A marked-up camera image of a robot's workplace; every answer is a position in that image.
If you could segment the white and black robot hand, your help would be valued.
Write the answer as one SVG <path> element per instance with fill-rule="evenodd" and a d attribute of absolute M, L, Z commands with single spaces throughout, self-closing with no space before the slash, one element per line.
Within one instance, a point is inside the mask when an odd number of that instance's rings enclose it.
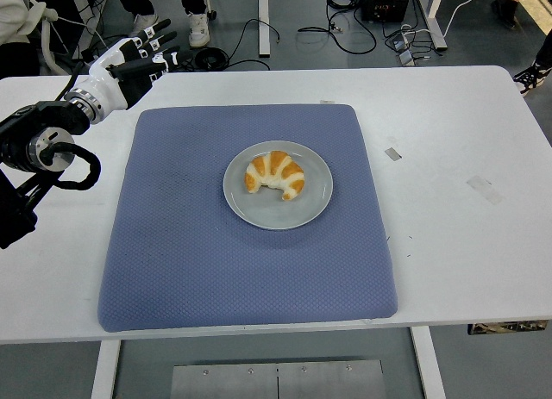
<path fill-rule="evenodd" d="M 76 83 L 64 99 L 83 105 L 94 122 L 115 110 L 132 108 L 156 80 L 193 59 L 191 51 L 167 46 L 177 36 L 174 31 L 164 31 L 169 25 L 168 19 L 162 20 L 118 41 L 90 66 L 86 79 Z"/>

